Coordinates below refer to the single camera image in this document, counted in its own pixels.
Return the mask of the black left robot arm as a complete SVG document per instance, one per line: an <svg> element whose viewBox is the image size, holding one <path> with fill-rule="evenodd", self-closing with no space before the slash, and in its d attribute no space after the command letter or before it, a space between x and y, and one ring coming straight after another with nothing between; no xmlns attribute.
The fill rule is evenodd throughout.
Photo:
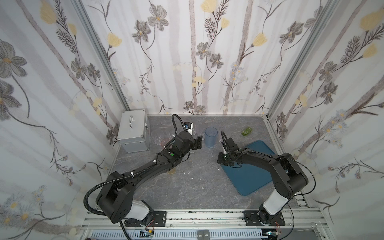
<svg viewBox="0 0 384 240"><path fill-rule="evenodd" d="M190 151L202 148L202 136L193 136L189 132L181 132L174 137L173 143L155 154L149 163L131 172L110 174L107 181L95 189L101 189L96 204L101 209L96 215L107 216L113 223L124 219L137 221L141 225L149 224L154 218L154 210L145 201L134 200L135 191L145 182L169 172L178 166Z"/></svg>

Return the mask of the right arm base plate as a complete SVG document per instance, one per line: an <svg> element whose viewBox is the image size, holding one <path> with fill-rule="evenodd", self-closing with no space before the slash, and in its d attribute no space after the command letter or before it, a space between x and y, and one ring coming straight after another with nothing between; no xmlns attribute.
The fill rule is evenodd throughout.
<svg viewBox="0 0 384 240"><path fill-rule="evenodd" d="M278 227L285 226L285 220L281 212L270 215L262 211L243 211L244 220L247 227Z"/></svg>

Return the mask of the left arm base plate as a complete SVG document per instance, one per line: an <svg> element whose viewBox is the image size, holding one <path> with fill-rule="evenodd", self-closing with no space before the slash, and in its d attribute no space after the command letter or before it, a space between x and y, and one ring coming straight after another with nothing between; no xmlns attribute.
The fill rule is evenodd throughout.
<svg viewBox="0 0 384 240"><path fill-rule="evenodd" d="M128 228L133 227L165 227L167 211L152 211L143 220L125 219L124 225Z"/></svg>

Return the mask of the yellow plastic cup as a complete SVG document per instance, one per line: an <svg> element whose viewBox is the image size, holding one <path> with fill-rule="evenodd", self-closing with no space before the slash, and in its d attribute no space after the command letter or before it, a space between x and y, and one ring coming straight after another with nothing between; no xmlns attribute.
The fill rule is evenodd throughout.
<svg viewBox="0 0 384 240"><path fill-rule="evenodd" d="M175 169L175 168L173 168L173 169L171 169L171 170L169 170L169 171L167 172L168 175L173 175L173 174L175 174L175 173L176 173L176 169Z"/></svg>

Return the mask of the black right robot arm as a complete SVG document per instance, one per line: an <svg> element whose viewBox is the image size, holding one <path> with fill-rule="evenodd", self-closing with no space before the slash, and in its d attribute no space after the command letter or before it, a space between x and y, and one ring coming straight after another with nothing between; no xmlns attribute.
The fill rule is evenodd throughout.
<svg viewBox="0 0 384 240"><path fill-rule="evenodd" d="M240 193L245 193L248 187L253 192L267 183L273 183L273 192L259 207L259 215L264 222L277 216L289 200L309 183L299 163L288 153L274 155L239 148L231 138L224 139L222 146L218 164Z"/></svg>

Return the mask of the blue plastic cup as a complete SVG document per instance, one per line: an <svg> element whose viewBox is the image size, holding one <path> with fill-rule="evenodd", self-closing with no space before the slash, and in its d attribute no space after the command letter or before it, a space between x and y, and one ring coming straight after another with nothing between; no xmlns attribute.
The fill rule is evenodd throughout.
<svg viewBox="0 0 384 240"><path fill-rule="evenodd" d="M218 130L215 127L208 127L205 130L205 145L207 148L213 148L216 144Z"/></svg>

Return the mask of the pink plastic cup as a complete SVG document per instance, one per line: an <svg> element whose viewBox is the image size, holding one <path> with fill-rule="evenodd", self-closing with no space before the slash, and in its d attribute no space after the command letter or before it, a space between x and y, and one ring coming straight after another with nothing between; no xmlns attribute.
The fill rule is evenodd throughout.
<svg viewBox="0 0 384 240"><path fill-rule="evenodd" d="M170 142L170 139L169 139L169 138L164 138L164 139L162 139L162 141L161 141L161 147L162 147L162 148L165 148L166 145L167 145L169 142Z"/></svg>

